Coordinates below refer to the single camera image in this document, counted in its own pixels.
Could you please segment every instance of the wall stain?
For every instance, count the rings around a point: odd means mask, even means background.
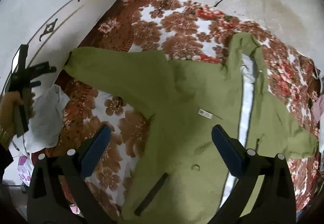
[[[303,25],[298,14],[281,3],[280,0],[264,0],[264,3],[265,24],[271,33],[303,54],[306,49],[310,50],[307,28]]]
[[[246,15],[249,19],[257,21],[260,25],[265,26],[264,20],[264,1],[263,0],[245,0]]]

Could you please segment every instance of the pink cloth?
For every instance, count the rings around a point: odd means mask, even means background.
[[[318,123],[321,119],[323,112],[324,112],[324,94],[319,96],[317,101],[315,101],[313,103],[312,111],[313,111],[314,119],[315,119],[316,123]]]
[[[70,209],[72,210],[73,214],[80,215],[81,211],[76,205],[70,205]]]
[[[22,155],[19,157],[17,167],[20,179],[26,184],[30,185],[31,176],[33,174],[34,166],[30,158]]]

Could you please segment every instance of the brown floral pattern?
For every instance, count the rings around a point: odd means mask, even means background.
[[[196,37],[200,42],[210,43],[212,35],[206,34],[205,32],[201,32],[201,33],[196,34]]]
[[[165,11],[181,7],[182,10],[164,15]],[[204,33],[196,27],[200,25],[200,20],[209,24]],[[162,28],[167,32],[166,37],[162,36]],[[318,127],[308,106],[309,101],[314,101],[319,94],[319,82],[313,77],[314,63],[257,23],[243,22],[213,7],[192,1],[182,5],[178,0],[118,0],[80,46],[125,52],[131,46],[139,46],[140,50],[137,51],[156,50],[161,46],[170,59],[225,64],[231,37],[242,31],[252,33],[262,44],[269,90],[286,104],[300,124],[317,136]],[[215,55],[210,56],[210,50],[206,53],[205,47],[213,48]],[[68,75],[62,78],[63,74],[61,72],[56,83],[71,101],[65,108],[58,145],[48,149],[47,154],[58,156],[70,148],[78,148],[85,139],[94,135],[101,124],[108,124],[112,131],[111,142],[91,177],[91,180],[95,178],[95,185],[92,183],[90,189],[105,211],[116,219],[121,206],[117,205],[116,197],[127,195],[132,182],[132,170],[145,147],[149,122],[129,105],[123,106],[123,112],[118,116],[121,109],[116,105],[116,98],[115,103],[111,100],[105,106],[108,97],[101,98],[102,93],[98,95],[98,91]],[[99,105],[109,114],[113,111],[113,114],[108,116],[103,112],[101,116],[94,115],[98,113],[99,109],[96,108]],[[288,162],[296,192],[297,210],[301,210],[315,192],[319,159],[317,153],[313,158]],[[64,178],[61,178],[61,183],[66,197],[72,201]]]
[[[147,42],[141,45],[141,49],[143,49],[143,51],[158,50],[159,47],[160,47],[159,43],[153,43],[153,42]]]
[[[181,34],[167,37],[162,44],[164,53],[173,59],[192,59],[194,55],[202,54],[202,47],[194,37]]]
[[[126,111],[125,118],[119,121],[118,128],[126,144],[126,154],[135,157],[134,151],[136,151],[141,157],[148,136],[148,121],[137,111]]]
[[[100,27],[98,28],[99,32],[102,32],[104,34],[107,34],[111,32],[113,28],[119,29],[120,23],[117,21],[116,18],[109,19],[107,22],[102,23]]]
[[[198,25],[195,24],[197,18],[191,14],[173,12],[161,20],[165,32],[174,31],[179,34],[192,35],[197,33]]]
[[[165,11],[181,8],[178,0],[156,0],[152,3],[154,10],[150,12],[151,18],[162,18]]]
[[[125,107],[126,104],[123,102],[123,99],[121,97],[113,96],[111,100],[107,99],[105,101],[105,106],[107,107],[106,114],[108,116],[111,116],[113,114],[120,116],[124,112],[123,107]]]
[[[118,220],[118,209],[117,206],[112,202],[112,196],[105,193],[104,190],[98,188],[95,184],[91,182],[85,182],[95,197],[95,199],[99,202],[99,205],[102,209],[108,214],[108,216],[112,220]]]
[[[137,23],[141,20],[141,17],[142,17],[141,11],[143,11],[143,8],[139,8],[133,13],[132,23]]]
[[[140,21],[132,25],[134,31],[134,44],[142,45],[147,42],[159,42],[162,33],[161,26],[155,22]]]

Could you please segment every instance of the jacket sleeve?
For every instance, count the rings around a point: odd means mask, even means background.
[[[316,137],[304,129],[286,105],[268,91],[268,69],[260,44],[248,33],[239,33],[235,37],[237,48],[254,59],[256,68],[246,147],[255,148],[259,155],[269,157],[277,153],[283,153],[287,159],[313,156],[318,148]]]
[[[70,53],[64,70],[87,85],[123,98],[146,118],[176,97],[173,74],[162,51],[124,53],[80,47]]]

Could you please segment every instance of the decorative motif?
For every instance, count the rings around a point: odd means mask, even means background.
[[[98,28],[98,30],[106,35],[109,32],[111,32],[112,29],[114,29],[114,28],[119,29],[119,27],[120,27],[120,23],[117,21],[116,18],[114,18],[114,19],[110,19],[109,18],[107,20],[107,22],[102,23],[100,25],[100,27]]]
[[[193,36],[175,34],[167,37],[162,44],[165,54],[172,59],[192,59],[194,55],[202,54],[203,44],[197,42]]]
[[[223,12],[214,7],[210,7],[208,5],[204,5],[200,8],[195,10],[195,13],[198,17],[205,19],[205,20],[215,20],[217,18],[222,18],[225,16]]]
[[[217,59],[218,64],[225,64],[226,59],[228,57],[228,50],[225,47],[221,47],[220,45],[213,47],[215,50],[215,57]]]
[[[212,38],[211,34],[206,34],[205,32],[201,32],[201,33],[196,34],[196,37],[198,38],[198,40],[200,42],[211,43],[211,38]]]
[[[123,102],[122,98],[113,96],[112,99],[107,99],[105,101],[106,114],[108,116],[112,116],[113,114],[116,114],[117,116],[121,116],[124,112],[123,107],[126,106],[126,104]]]
[[[86,100],[83,105],[83,119],[92,118],[92,110],[95,108],[95,98],[98,97],[98,90],[92,89],[90,90]]]
[[[132,23],[137,23],[141,20],[143,8],[137,9],[132,15]]]
[[[136,151],[141,157],[148,136],[148,121],[141,113],[127,110],[125,118],[119,121],[118,128],[120,129],[123,143],[126,144],[126,154],[130,157],[135,157],[134,151]]]
[[[39,41],[41,42],[41,38],[42,36],[48,34],[48,33],[52,33],[54,31],[54,27],[55,27],[55,24],[57,22],[57,18],[55,19],[54,22],[50,23],[50,24],[47,24],[45,29],[44,29],[44,32],[39,36]]]
[[[143,49],[143,51],[158,50],[159,47],[160,47],[159,43],[153,43],[153,42],[147,42],[141,45],[141,49]]]
[[[165,32],[174,31],[179,34],[192,35],[197,33],[198,25],[195,24],[197,18],[192,14],[173,12],[161,20]]]
[[[147,42],[159,42],[161,26],[155,22],[140,21],[132,25],[134,31],[134,44],[142,45]]]
[[[181,8],[181,3],[178,0],[156,0],[152,3],[154,11],[150,12],[151,18],[162,18],[165,11]]]

